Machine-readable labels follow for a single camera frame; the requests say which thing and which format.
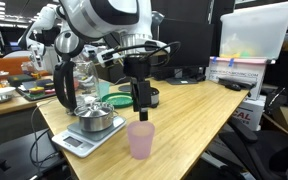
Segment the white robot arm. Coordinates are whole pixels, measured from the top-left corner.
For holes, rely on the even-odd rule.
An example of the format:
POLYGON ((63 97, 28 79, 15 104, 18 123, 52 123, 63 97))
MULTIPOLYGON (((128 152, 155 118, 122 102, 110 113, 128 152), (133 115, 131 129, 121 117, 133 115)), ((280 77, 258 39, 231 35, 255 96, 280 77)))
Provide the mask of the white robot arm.
POLYGON ((152 39, 151 0, 59 0, 70 29, 83 40, 120 34, 123 72, 130 78, 133 110, 148 119, 151 105, 150 63, 146 59, 163 46, 152 39))

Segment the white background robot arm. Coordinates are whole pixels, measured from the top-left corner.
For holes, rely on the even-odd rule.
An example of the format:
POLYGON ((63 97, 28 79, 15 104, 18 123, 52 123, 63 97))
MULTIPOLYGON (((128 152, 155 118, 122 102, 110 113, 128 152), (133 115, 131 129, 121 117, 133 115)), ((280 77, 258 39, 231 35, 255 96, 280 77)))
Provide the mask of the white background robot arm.
POLYGON ((64 14, 60 5, 44 6, 37 19, 26 28, 23 35, 18 39, 19 47, 31 52, 32 62, 38 70, 46 69, 43 59, 46 47, 52 45, 60 33, 60 28, 55 26, 55 22, 63 17, 64 14))

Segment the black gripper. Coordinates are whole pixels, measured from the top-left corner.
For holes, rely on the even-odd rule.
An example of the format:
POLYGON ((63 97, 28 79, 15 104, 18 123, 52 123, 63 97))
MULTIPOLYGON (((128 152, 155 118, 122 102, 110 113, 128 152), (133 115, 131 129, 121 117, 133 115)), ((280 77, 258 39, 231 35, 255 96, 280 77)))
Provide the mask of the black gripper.
POLYGON ((139 119, 148 120, 148 108, 151 105, 150 82, 146 80, 150 67, 139 57, 126 57, 123 72, 130 77, 131 92, 134 102, 139 109, 139 119))

